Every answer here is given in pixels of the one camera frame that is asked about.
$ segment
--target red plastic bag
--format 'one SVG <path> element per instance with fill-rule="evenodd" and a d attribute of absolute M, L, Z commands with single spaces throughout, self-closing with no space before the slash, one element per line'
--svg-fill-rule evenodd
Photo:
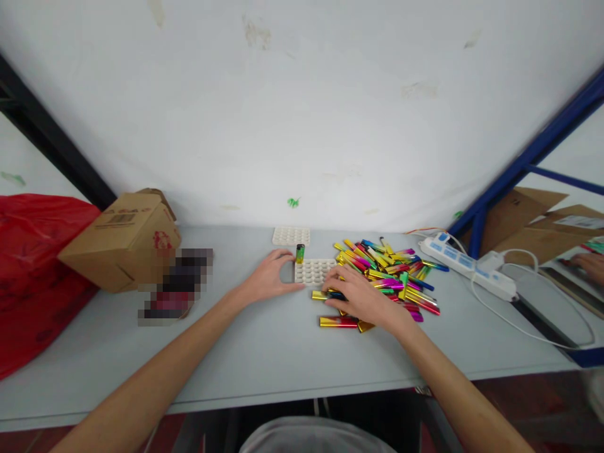
<path fill-rule="evenodd" d="M 0 379 L 45 350 L 98 288 L 57 255 L 100 215 L 60 196 L 0 196 Z"/>

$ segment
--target open cardboard box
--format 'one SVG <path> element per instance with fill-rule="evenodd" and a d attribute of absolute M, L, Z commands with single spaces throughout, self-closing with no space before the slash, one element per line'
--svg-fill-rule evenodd
<path fill-rule="evenodd" d="M 567 250 L 604 235 L 604 214 L 576 204 L 549 211 L 568 195 L 516 187 L 487 214 L 480 256 L 490 250 L 524 249 L 543 264 Z M 463 236 L 469 243 L 471 231 Z M 510 252 L 506 262 L 532 266 L 532 258 Z"/>
<path fill-rule="evenodd" d="M 122 194 L 59 253 L 59 260 L 110 293 L 161 283 L 181 235 L 157 189 Z"/>

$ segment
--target power strip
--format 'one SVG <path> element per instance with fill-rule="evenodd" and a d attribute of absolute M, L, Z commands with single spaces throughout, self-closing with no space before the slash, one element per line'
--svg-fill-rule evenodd
<path fill-rule="evenodd" d="M 508 276 L 495 270 L 484 271 L 480 268 L 482 260 L 476 261 L 472 257 L 460 252 L 447 244 L 449 235 L 439 233 L 420 242 L 420 249 L 427 255 L 436 258 L 451 269 L 459 272 L 474 281 L 495 296 L 511 302 L 516 298 L 516 283 Z"/>

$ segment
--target white wall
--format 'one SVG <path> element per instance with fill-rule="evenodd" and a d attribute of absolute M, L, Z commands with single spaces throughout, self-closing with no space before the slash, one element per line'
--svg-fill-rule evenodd
<path fill-rule="evenodd" d="M 491 182 L 604 62 L 603 22 L 601 0 L 0 0 L 0 49 L 114 191 L 159 187 L 184 223 L 400 231 Z"/>
<path fill-rule="evenodd" d="M 21 193 L 72 196 L 88 201 L 0 114 L 0 195 Z"/>
<path fill-rule="evenodd" d="M 584 181 L 603 184 L 603 159 L 604 108 L 599 108 L 547 156 L 539 167 Z M 554 210 L 574 204 L 584 204 L 604 213 L 602 195 L 568 186 L 538 174 L 529 174 L 520 182 L 519 186 L 569 194 L 567 198 L 552 208 Z"/>

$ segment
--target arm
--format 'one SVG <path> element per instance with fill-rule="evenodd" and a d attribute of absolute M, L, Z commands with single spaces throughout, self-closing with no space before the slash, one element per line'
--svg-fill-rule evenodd
<path fill-rule="evenodd" d="M 254 273 L 163 348 L 52 450 L 59 452 L 131 452 L 147 438 L 203 357 L 235 317 L 249 304 L 304 289 L 284 284 L 279 270 L 293 261 L 291 252 L 273 250 Z"/>
<path fill-rule="evenodd" d="M 396 337 L 469 451 L 533 451 L 402 306 L 393 303 L 358 273 L 342 266 L 329 272 L 323 290 L 327 288 L 339 289 L 348 299 L 327 299 L 327 305 L 379 325 Z"/>

